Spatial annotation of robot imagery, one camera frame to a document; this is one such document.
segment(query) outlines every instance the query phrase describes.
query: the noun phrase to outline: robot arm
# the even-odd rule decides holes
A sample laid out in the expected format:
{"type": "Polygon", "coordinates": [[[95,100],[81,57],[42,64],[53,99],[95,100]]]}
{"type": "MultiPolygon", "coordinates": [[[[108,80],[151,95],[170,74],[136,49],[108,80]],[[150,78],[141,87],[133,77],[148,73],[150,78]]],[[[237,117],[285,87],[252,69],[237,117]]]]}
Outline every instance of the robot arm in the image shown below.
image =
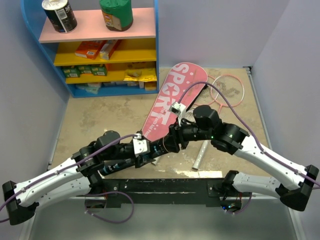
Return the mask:
{"type": "MultiPolygon", "coordinates": [[[[173,112],[180,114],[179,109],[174,109],[173,112]]],[[[312,182],[270,159],[259,150],[252,136],[235,124],[222,122],[218,113],[209,106],[198,106],[193,115],[195,123],[183,122],[183,118],[179,116],[176,123],[169,126],[169,133],[159,140],[149,142],[141,133],[137,133],[130,143],[118,141],[117,144],[83,162],[84,158],[120,137],[115,131],[107,131],[97,141],[81,148],[56,168],[26,182],[17,184],[6,182],[2,186],[5,200],[19,191],[22,192],[6,205],[10,224],[26,221],[34,215],[36,209],[42,209],[50,203],[80,195],[102,193],[104,189],[101,175],[106,176],[132,166],[140,168],[161,155],[178,153],[180,149],[185,149],[190,141],[203,140],[210,140],[219,151],[243,158],[272,176],[251,176],[238,171],[229,171],[221,184],[214,186],[216,192],[225,196],[245,192],[260,193],[279,198],[282,203],[295,210],[305,209],[312,191],[312,182]],[[110,160],[123,161],[108,165],[110,160]],[[27,188],[30,183],[35,182],[37,183],[27,188]]],[[[304,167],[266,147],[264,149],[283,163],[316,179],[319,172],[316,167],[312,165],[304,167]]]]}

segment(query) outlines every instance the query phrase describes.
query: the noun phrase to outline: beige table surface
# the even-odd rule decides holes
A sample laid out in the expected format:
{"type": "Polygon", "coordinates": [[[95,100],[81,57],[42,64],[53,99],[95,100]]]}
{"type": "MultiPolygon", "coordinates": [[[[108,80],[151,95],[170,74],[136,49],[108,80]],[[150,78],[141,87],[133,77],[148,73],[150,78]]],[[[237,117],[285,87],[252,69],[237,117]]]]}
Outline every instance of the beige table surface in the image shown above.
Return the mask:
{"type": "MultiPolygon", "coordinates": [[[[169,68],[160,69],[160,85],[166,78],[169,68]]],[[[247,72],[243,68],[205,68],[209,75],[218,77],[233,74],[239,77],[245,88],[243,102],[236,112],[252,128],[260,142],[267,146],[258,107],[247,72]]],[[[109,96],[91,98],[70,98],[62,124],[60,136],[53,157],[52,167],[64,162],[81,147],[96,140],[107,130],[119,132],[121,136],[139,131],[156,99],[156,94],[109,96]]],[[[218,110],[217,103],[211,105],[218,110]]],[[[230,109],[223,108],[220,118],[227,123],[244,126],[230,109]]],[[[202,160],[199,172],[192,170],[202,141],[190,142],[186,150],[178,154],[169,153],[161,157],[156,166],[147,164],[141,168],[128,168],[111,174],[110,178],[219,178],[229,170],[238,170],[252,175],[267,176],[255,165],[228,153],[209,146],[202,160]]]]}

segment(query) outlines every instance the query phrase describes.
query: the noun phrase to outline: yellow shelf board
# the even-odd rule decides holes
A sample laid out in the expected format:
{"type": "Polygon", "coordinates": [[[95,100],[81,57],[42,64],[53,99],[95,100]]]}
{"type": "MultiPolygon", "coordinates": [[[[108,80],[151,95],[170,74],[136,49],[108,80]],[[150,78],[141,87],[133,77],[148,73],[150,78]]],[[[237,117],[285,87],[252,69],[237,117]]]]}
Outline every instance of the yellow shelf board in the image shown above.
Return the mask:
{"type": "Polygon", "coordinates": [[[114,64],[110,66],[106,76],[96,76],[93,74],[81,74],[80,77],[67,77],[66,84],[86,84],[123,81],[125,78],[126,65],[114,64]]]}
{"type": "Polygon", "coordinates": [[[94,60],[76,56],[75,51],[80,43],[80,41],[61,42],[55,55],[54,65],[115,64],[157,60],[155,38],[122,39],[110,60],[101,59],[99,55],[94,60]]]}

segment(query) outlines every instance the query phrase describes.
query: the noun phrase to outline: green lid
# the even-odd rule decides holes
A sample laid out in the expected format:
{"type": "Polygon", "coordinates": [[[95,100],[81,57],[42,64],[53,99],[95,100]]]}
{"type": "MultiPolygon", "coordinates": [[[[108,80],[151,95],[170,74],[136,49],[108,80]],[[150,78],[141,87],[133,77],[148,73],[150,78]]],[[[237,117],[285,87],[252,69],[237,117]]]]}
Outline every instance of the green lid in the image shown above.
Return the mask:
{"type": "Polygon", "coordinates": [[[126,27],[133,21],[131,0],[99,0],[103,12],[120,19],[121,27],[126,27]]]}

